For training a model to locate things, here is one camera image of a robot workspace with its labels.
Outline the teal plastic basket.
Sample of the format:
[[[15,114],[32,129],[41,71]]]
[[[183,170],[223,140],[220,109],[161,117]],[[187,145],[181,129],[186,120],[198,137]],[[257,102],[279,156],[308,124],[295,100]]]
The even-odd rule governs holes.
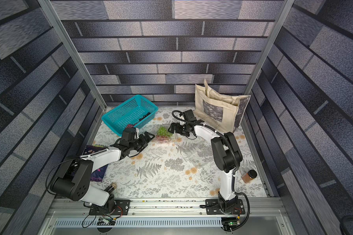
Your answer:
[[[111,131],[121,136],[128,124],[132,124],[133,127],[141,129],[155,117],[157,111],[158,107],[147,98],[141,95],[135,95],[104,114],[102,121]],[[148,112],[151,114],[138,122],[139,118],[143,117]]]

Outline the clear clamshell container front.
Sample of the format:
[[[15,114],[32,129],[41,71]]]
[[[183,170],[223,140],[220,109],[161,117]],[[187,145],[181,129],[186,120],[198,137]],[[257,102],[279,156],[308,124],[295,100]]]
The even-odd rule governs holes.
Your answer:
[[[169,128],[169,124],[159,125],[156,128],[155,142],[157,144],[169,144],[177,140],[176,135],[174,133],[169,132]]]

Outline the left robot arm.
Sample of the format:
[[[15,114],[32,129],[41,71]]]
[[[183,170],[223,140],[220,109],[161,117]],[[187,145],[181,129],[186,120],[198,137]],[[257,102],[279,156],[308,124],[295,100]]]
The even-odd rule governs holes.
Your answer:
[[[156,136],[149,132],[138,133],[137,128],[125,128],[121,138],[111,146],[96,153],[82,156],[69,156],[56,166],[58,169],[52,180],[46,181],[46,189],[73,201],[89,203],[98,211],[109,214],[116,209],[114,187],[106,190],[90,185],[91,175],[99,168],[125,157],[130,153],[141,153]]]

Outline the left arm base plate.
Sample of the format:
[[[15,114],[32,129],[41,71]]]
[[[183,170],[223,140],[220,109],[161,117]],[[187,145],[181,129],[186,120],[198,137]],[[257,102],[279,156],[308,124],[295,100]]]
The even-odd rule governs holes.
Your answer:
[[[90,208],[89,215],[127,215],[130,202],[130,200],[110,199],[104,206],[93,204]]]

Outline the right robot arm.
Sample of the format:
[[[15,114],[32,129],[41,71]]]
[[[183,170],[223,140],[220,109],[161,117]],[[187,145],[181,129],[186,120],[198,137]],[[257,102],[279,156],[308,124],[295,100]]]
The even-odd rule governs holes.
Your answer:
[[[201,137],[211,143],[213,159],[221,171],[221,186],[218,193],[218,205],[222,212],[228,213],[234,209],[239,193],[235,190],[236,172],[239,170],[243,155],[232,132],[220,133],[208,126],[203,120],[198,120],[192,110],[173,110],[172,116],[179,123],[172,123],[170,133],[182,136]]]

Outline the green grape bunch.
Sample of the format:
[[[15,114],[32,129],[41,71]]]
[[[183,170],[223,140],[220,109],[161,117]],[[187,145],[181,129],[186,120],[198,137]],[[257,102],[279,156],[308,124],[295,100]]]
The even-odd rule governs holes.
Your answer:
[[[167,129],[166,127],[164,127],[164,126],[159,127],[159,129],[157,130],[157,134],[156,134],[156,135],[159,135],[159,136],[168,136],[168,137],[172,137],[172,136],[173,136],[173,134],[170,133],[170,132],[168,131],[168,129]]]

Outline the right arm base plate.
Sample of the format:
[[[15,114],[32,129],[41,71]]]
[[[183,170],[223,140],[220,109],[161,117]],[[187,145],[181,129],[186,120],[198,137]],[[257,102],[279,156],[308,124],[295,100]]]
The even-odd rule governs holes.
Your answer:
[[[244,215],[246,213],[243,201],[236,198],[228,203],[221,199],[206,199],[204,208],[208,215]]]

